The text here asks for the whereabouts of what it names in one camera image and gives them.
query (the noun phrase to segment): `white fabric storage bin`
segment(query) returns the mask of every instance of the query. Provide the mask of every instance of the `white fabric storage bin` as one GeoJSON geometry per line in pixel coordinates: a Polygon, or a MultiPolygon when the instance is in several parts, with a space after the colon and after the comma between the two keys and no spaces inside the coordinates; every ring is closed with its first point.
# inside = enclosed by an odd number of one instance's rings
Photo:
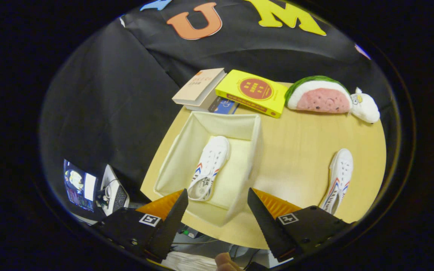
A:
{"type": "Polygon", "coordinates": [[[160,168],[154,191],[164,197],[188,188],[203,148],[215,136],[229,140],[229,160],[217,174],[212,197],[206,202],[189,200],[186,211],[220,227],[247,204],[262,154],[259,115],[192,112],[160,168]]]}

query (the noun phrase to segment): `blue letter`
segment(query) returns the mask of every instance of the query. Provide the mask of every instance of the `blue letter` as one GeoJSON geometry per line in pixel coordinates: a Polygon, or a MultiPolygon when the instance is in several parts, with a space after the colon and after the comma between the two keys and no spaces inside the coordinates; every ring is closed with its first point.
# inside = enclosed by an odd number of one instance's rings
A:
{"type": "Polygon", "coordinates": [[[145,9],[157,9],[157,10],[162,10],[165,7],[167,7],[167,5],[171,2],[172,0],[157,0],[155,2],[146,4],[145,6],[143,6],[140,11],[145,10],[145,9]]]}

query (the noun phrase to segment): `red circle label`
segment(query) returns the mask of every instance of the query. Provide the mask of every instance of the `red circle label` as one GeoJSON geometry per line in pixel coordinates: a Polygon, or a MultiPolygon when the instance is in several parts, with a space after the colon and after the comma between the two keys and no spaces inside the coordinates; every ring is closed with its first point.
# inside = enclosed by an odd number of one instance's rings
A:
{"type": "Polygon", "coordinates": [[[272,96],[272,87],[257,78],[244,79],[239,85],[242,94],[254,100],[267,100],[272,96]]]}

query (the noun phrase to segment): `desk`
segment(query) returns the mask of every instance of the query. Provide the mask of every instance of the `desk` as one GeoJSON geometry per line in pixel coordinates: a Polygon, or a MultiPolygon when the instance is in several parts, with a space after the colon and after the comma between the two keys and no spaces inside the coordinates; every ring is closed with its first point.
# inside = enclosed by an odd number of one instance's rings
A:
{"type": "MultiPolygon", "coordinates": [[[[160,198],[153,192],[158,171],[190,113],[185,108],[178,113],[143,180],[140,190],[152,201],[160,198]]],[[[255,113],[245,106],[239,106],[235,112],[255,113]]],[[[386,144],[381,121],[371,125],[353,115],[296,112],[287,108],[278,119],[260,116],[264,155],[254,187],[302,208],[319,205],[329,185],[331,159],[336,151],[346,148],[353,154],[354,171],[335,216],[348,223],[362,218],[384,176],[386,144]]],[[[269,249],[248,206],[221,228],[187,213],[182,222],[224,242],[269,249]]]]}

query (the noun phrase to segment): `book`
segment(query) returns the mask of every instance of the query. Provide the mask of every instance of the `book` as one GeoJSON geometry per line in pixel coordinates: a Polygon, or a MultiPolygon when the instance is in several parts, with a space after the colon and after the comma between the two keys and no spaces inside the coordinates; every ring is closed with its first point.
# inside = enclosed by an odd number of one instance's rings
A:
{"type": "Polygon", "coordinates": [[[172,100],[177,104],[205,110],[217,97],[213,90],[225,75],[224,68],[201,70],[174,95],[172,100]]]}
{"type": "Polygon", "coordinates": [[[185,108],[192,111],[210,112],[210,113],[223,114],[223,115],[228,115],[228,114],[232,115],[233,113],[235,113],[237,107],[239,106],[238,103],[217,96],[215,94],[215,91],[213,91],[212,93],[214,94],[215,99],[214,101],[212,101],[212,103],[208,108],[205,108],[204,106],[201,107],[185,106],[185,108]]]}
{"type": "Polygon", "coordinates": [[[233,69],[215,87],[215,93],[266,115],[279,118],[287,87],[263,77],[233,69]]]}

